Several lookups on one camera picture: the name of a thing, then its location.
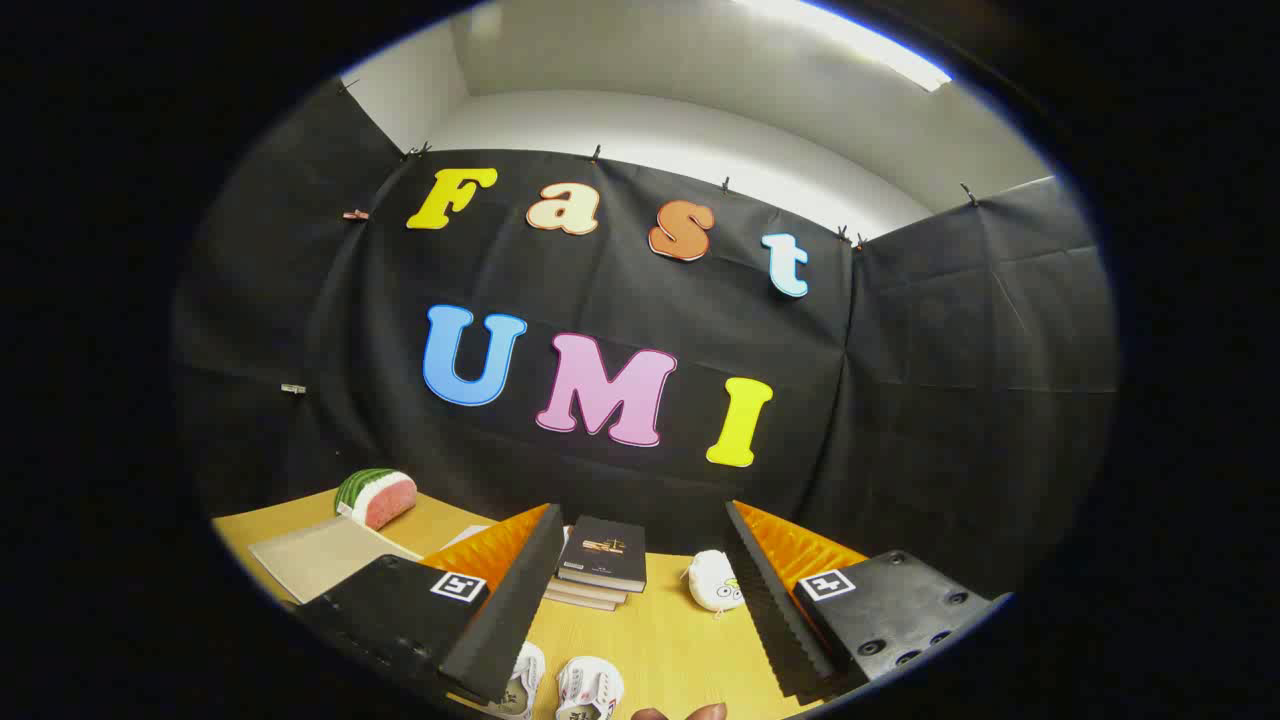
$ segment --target screw hole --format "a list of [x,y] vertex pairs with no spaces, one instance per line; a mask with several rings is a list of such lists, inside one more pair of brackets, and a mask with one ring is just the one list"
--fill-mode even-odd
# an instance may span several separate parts
[[864,642],[861,646],[858,647],[858,655],[861,655],[861,656],[876,655],[877,652],[879,652],[882,650],[884,650],[884,641],[879,641],[879,639],[877,639],[877,641],[869,641],[869,642]]

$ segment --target wooden table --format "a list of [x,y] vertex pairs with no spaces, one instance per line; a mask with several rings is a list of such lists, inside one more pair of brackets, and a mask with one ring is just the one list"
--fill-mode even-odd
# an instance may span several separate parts
[[[214,527],[255,580],[276,598],[293,602],[250,555],[248,546],[333,516],[334,492],[215,518]],[[493,519],[419,495],[417,506],[392,520],[381,533],[426,556],[467,525],[490,524]],[[558,700],[556,673],[577,655],[603,657],[622,674],[626,692],[614,714],[618,720],[644,707],[657,707],[678,720],[704,705],[724,702],[731,717],[768,719],[788,717],[820,705],[801,706],[795,698],[782,697],[746,607],[717,620],[694,602],[680,579],[690,556],[650,552],[645,560],[645,592],[631,594],[613,612],[541,601],[527,638],[543,650],[548,666],[534,700],[534,717],[553,716]]]

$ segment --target letter u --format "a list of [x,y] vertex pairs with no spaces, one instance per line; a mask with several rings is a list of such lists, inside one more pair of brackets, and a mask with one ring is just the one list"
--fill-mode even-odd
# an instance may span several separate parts
[[485,318],[489,328],[489,354],[480,379],[463,380],[454,372],[462,331],[471,324],[468,310],[456,305],[435,305],[426,311],[431,329],[422,352],[422,379],[426,387],[454,405],[486,405],[502,395],[511,369],[511,352],[516,338],[529,329],[529,323],[512,315],[493,314]]

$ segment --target white sneaker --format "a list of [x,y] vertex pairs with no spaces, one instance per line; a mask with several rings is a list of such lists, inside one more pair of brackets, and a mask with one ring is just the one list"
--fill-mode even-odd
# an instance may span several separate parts
[[547,657],[534,643],[526,642],[516,656],[516,666],[511,670],[511,682],[503,693],[500,703],[490,702],[485,712],[509,720],[530,720],[534,716],[534,696],[547,674]]
[[609,720],[622,700],[622,675],[608,660],[575,657],[556,680],[561,688],[556,720]]
[[719,618],[726,610],[742,605],[742,591],[737,587],[728,556],[718,550],[704,550],[694,556],[685,570],[689,574],[689,593],[698,605]]

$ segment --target ceiling light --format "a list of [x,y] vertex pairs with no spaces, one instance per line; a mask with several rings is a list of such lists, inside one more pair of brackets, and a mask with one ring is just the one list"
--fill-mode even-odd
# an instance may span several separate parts
[[835,13],[800,0],[733,0],[760,14],[790,22],[847,45],[859,54],[893,68],[900,74],[933,92],[951,78],[936,65],[892,40],[872,32]]

